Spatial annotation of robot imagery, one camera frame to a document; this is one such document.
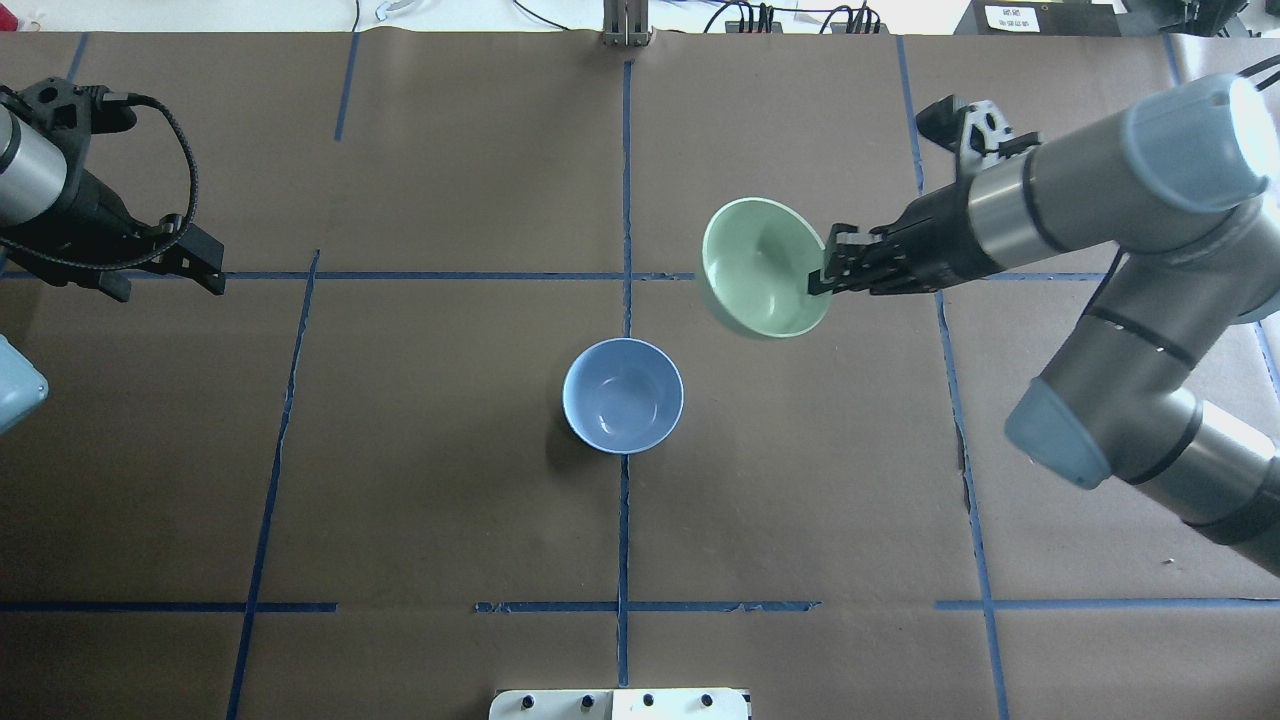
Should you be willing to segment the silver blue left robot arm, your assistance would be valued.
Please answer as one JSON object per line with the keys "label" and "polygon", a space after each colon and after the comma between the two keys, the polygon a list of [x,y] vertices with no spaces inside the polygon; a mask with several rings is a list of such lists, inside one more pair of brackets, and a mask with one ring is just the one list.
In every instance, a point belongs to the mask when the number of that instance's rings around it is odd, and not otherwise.
{"label": "silver blue left robot arm", "polygon": [[[188,169],[180,214],[154,224],[134,218],[122,197],[87,169],[93,136],[136,126],[151,108],[170,126]],[[3,247],[46,284],[77,284],[125,302],[129,272],[177,275],[220,296],[224,246],[195,222],[198,168],[186,132],[163,102],[143,94],[78,86],[51,77],[3,90]]]}

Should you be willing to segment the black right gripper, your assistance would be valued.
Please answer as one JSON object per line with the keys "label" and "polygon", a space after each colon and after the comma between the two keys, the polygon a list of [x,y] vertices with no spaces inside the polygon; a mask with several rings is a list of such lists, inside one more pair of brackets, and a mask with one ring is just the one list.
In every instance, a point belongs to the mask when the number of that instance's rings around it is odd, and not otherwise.
{"label": "black right gripper", "polygon": [[900,218],[861,232],[832,225],[810,296],[841,292],[929,293],[986,277],[986,251],[972,228],[965,190],[936,190]]}

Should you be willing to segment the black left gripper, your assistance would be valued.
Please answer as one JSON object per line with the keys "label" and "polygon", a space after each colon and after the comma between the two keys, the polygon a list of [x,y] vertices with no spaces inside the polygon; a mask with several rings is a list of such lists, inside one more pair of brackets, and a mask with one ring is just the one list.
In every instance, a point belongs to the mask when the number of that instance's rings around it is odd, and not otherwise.
{"label": "black left gripper", "polygon": [[[54,287],[79,286],[125,302],[132,284],[122,272],[148,261],[166,242],[166,220],[134,219],[120,197],[87,172],[74,197],[31,222],[3,229],[3,247],[17,265]],[[198,225],[150,261],[150,272],[178,275],[223,296],[225,246]]]}

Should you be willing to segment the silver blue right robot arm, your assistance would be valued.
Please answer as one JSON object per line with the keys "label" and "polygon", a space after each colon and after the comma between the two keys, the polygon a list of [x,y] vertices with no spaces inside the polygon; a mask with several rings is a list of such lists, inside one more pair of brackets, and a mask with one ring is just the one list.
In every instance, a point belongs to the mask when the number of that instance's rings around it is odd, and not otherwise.
{"label": "silver blue right robot arm", "polygon": [[812,296],[931,293],[1114,243],[1114,266],[1007,416],[1071,484],[1116,477],[1277,573],[1277,442],[1194,396],[1226,329],[1277,310],[1277,133],[1260,88],[1204,76],[1048,142],[947,96],[918,132],[955,179],[887,225],[837,224]]}

